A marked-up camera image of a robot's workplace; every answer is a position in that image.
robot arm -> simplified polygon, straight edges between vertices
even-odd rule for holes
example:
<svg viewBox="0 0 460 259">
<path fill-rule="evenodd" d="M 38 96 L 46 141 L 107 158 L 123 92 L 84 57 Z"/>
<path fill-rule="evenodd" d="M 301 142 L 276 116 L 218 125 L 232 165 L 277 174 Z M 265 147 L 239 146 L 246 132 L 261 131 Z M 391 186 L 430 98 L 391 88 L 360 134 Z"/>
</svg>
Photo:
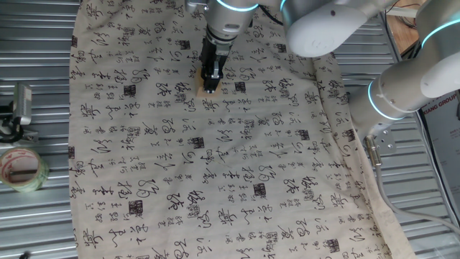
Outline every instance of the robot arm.
<svg viewBox="0 0 460 259">
<path fill-rule="evenodd" d="M 304 57 L 335 50 L 369 18 L 397 0 L 185 0 L 205 5 L 208 22 L 201 53 L 204 90 L 213 93 L 236 37 L 259 4 L 279 8 L 290 49 Z M 460 88 L 460 1 L 430 0 L 418 11 L 419 57 L 394 64 L 350 98 L 360 139 L 377 135 L 429 99 Z"/>
<path fill-rule="evenodd" d="M 379 10 L 397 0 L 185 0 L 193 12 L 204 5 L 208 22 L 201 51 L 203 89 L 212 94 L 236 37 L 246 31 L 259 4 L 282 12 L 287 43 L 303 57 L 335 50 Z"/>
<path fill-rule="evenodd" d="M 422 50 L 392 65 L 350 98 L 358 136 L 377 133 L 430 99 L 460 88 L 460 1 L 430 0 L 417 13 Z"/>
</svg>

clear tape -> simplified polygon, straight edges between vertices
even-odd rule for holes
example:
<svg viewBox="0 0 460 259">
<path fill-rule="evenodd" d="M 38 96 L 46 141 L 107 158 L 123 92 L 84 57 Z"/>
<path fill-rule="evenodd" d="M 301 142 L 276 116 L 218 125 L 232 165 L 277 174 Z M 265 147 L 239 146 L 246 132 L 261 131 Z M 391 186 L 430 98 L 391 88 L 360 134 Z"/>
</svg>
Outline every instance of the clear tape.
<svg viewBox="0 0 460 259">
<path fill-rule="evenodd" d="M 37 160 L 37 172 L 28 181 L 12 183 L 9 180 L 10 173 L 15 168 L 25 167 L 25 160 L 34 158 Z M 0 181 L 7 186 L 10 186 L 19 192 L 35 191 L 42 187 L 43 183 L 48 179 L 50 168 L 48 164 L 33 150 L 26 147 L 15 147 L 6 151 L 0 157 Z"/>
</svg>

cloth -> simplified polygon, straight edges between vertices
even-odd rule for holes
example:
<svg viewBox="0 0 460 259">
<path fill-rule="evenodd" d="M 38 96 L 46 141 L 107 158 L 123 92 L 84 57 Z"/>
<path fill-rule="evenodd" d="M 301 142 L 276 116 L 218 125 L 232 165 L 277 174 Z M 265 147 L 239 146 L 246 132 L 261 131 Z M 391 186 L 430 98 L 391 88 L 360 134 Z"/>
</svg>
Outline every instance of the cloth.
<svg viewBox="0 0 460 259">
<path fill-rule="evenodd" d="M 174 1 L 82 3 L 69 136 L 79 257 L 415 258 L 378 196 L 334 55 L 292 54 L 257 10 L 221 95 L 198 99 L 205 27 L 202 9 Z"/>
</svg>

metal grate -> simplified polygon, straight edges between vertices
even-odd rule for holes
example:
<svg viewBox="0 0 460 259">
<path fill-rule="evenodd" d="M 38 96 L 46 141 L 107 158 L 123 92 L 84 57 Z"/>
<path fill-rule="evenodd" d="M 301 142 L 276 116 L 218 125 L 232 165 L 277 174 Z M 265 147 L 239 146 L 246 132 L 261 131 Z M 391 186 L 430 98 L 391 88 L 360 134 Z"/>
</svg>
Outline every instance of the metal grate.
<svg viewBox="0 0 460 259">
<path fill-rule="evenodd" d="M 20 194 L 0 183 L 0 258 L 77 258 L 68 190 L 68 64 L 78 0 L 0 0 L 0 103 L 12 100 L 15 81 L 32 87 L 32 123 L 40 142 L 30 146 L 50 165 L 39 191 Z M 381 17 L 355 32 L 337 51 L 349 92 L 368 86 L 397 59 Z M 449 218 L 416 118 L 392 127 L 397 153 L 383 157 L 385 188 L 403 209 Z M 0 147 L 0 153 L 7 146 Z M 419 258 L 436 258 L 452 234 L 445 227 L 399 217 Z"/>
</svg>

tape roll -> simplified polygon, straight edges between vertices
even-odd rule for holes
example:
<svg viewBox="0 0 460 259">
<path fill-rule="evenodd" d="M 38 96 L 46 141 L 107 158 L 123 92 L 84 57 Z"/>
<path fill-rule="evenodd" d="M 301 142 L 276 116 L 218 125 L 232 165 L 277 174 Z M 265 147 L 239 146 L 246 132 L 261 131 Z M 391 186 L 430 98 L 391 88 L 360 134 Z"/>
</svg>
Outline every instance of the tape roll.
<svg viewBox="0 0 460 259">
<path fill-rule="evenodd" d="M 13 181 L 13 172 L 32 172 L 25 181 Z M 30 148 L 15 147 L 0 157 L 0 181 L 19 192 L 35 191 L 48 179 L 50 168 Z"/>
</svg>

